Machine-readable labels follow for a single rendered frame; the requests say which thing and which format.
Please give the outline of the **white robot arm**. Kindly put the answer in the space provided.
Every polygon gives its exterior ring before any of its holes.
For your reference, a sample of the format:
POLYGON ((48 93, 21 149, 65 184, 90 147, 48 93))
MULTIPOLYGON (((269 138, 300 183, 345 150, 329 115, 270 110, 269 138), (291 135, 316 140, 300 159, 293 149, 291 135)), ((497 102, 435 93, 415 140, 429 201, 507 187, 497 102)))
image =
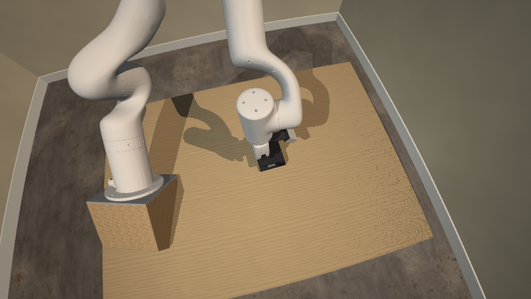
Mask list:
MULTIPOLYGON (((272 76, 282 99, 261 88, 243 91, 236 109, 243 133, 253 145, 297 141, 294 127, 302 122, 298 80, 266 45, 262 0, 221 0, 232 63, 272 76), (278 132, 273 132, 280 130, 278 132)), ((71 61, 68 83, 87 100, 117 100, 100 121, 100 131, 113 179, 105 197, 138 199, 157 191, 164 178, 152 174, 142 126, 142 113, 152 81, 140 64, 127 61, 153 39, 166 12, 165 0, 121 0, 110 25, 71 61), (118 100, 120 99, 120 100, 118 100)))

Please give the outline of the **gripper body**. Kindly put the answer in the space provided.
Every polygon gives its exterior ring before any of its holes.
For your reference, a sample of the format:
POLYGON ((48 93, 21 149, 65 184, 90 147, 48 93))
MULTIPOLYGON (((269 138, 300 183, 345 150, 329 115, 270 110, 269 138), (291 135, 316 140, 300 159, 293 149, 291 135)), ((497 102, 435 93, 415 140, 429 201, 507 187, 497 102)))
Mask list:
POLYGON ((261 158, 261 155, 263 154, 266 154, 266 156, 268 157, 269 156, 269 143, 265 143, 264 145, 252 145, 252 148, 253 148, 253 153, 255 155, 255 158, 256 159, 260 159, 261 158))

